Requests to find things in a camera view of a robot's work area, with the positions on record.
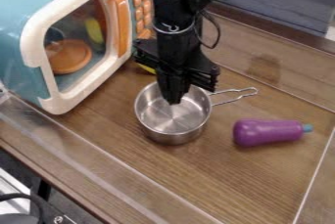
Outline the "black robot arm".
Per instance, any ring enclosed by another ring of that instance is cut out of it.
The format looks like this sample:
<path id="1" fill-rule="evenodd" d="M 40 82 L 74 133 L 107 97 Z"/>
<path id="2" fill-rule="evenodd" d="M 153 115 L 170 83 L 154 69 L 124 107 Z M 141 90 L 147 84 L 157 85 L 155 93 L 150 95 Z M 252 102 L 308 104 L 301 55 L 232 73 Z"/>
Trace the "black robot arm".
<path id="1" fill-rule="evenodd" d="M 210 0 L 153 0 L 153 39 L 134 41 L 137 62 L 154 69 L 161 95 L 177 105 L 194 85 L 213 91 L 220 67 L 201 51 Z"/>

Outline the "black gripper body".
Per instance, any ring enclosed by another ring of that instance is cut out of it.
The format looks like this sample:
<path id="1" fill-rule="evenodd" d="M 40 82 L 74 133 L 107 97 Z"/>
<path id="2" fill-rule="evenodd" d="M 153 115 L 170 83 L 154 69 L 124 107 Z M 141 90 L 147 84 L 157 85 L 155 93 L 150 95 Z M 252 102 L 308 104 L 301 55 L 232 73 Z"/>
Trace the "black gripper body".
<path id="1" fill-rule="evenodd" d="M 158 58 L 158 45 L 153 39 L 138 39 L 134 41 L 134 46 L 137 63 L 154 68 L 155 75 L 159 67 L 173 75 L 173 78 L 175 71 L 182 70 L 190 76 L 191 85 L 209 92 L 214 91 L 220 67 L 201 51 L 194 51 L 186 63 L 177 67 Z"/>

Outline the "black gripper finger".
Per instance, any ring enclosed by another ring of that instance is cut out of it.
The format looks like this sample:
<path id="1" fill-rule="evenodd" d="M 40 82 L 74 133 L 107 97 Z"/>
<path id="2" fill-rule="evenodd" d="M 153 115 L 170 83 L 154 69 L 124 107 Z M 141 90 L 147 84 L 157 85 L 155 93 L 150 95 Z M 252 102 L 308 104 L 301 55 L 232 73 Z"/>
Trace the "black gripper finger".
<path id="1" fill-rule="evenodd" d="M 157 69 L 157 82 L 161 95 L 169 103 L 175 102 L 175 91 L 173 88 L 173 75 L 161 67 Z"/>
<path id="2" fill-rule="evenodd" d="M 173 101 L 173 103 L 179 104 L 185 94 L 190 90 L 191 81 L 190 81 L 189 74 L 186 72 L 183 72 L 182 70 L 177 70 L 174 73 L 173 83 L 174 83 L 174 86 L 173 86 L 174 101 Z"/>

